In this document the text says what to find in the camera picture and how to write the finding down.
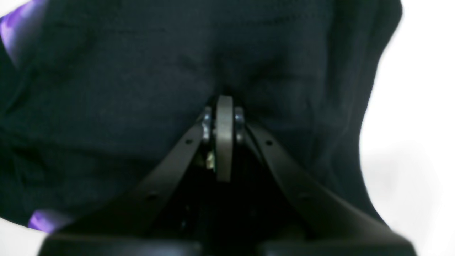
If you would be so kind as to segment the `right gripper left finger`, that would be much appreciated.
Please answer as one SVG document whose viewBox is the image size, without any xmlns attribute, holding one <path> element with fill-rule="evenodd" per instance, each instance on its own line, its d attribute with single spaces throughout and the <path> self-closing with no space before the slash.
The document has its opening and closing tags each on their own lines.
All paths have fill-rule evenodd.
<svg viewBox="0 0 455 256">
<path fill-rule="evenodd" d="M 55 235 L 142 235 L 166 207 L 202 143 L 211 138 L 212 109 L 135 188 L 105 206 L 61 228 Z"/>
</svg>

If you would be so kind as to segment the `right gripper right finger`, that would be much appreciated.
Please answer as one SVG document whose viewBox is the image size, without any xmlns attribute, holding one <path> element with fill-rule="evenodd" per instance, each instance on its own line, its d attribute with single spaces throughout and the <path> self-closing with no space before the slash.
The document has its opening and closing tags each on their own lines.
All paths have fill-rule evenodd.
<svg viewBox="0 0 455 256">
<path fill-rule="evenodd" d="M 259 122 L 234 108 L 237 140 L 249 138 L 278 188 L 321 244 L 408 244 L 386 225 L 315 181 Z"/>
</svg>

